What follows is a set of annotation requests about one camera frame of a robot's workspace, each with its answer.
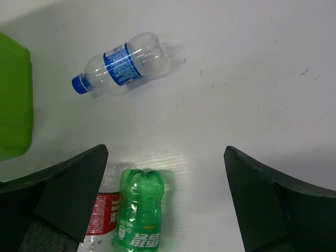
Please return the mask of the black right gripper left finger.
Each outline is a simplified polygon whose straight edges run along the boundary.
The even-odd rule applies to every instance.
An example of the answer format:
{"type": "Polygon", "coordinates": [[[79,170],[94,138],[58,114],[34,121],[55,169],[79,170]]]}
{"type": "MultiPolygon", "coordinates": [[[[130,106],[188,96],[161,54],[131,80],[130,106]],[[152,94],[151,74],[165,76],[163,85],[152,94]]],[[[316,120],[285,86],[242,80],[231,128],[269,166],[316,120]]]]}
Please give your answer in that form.
{"type": "Polygon", "coordinates": [[[104,144],[1,183],[1,251],[77,251],[106,169],[104,144]]]}

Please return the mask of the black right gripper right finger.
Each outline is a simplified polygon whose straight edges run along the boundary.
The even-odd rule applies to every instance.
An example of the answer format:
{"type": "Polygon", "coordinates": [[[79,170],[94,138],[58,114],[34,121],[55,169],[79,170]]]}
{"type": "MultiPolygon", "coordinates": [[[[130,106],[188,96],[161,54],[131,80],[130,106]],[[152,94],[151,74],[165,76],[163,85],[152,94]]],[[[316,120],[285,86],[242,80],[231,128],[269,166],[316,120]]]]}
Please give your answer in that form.
{"type": "Polygon", "coordinates": [[[266,166],[233,146],[225,170],[245,251],[335,251],[335,191],[266,166]]]}

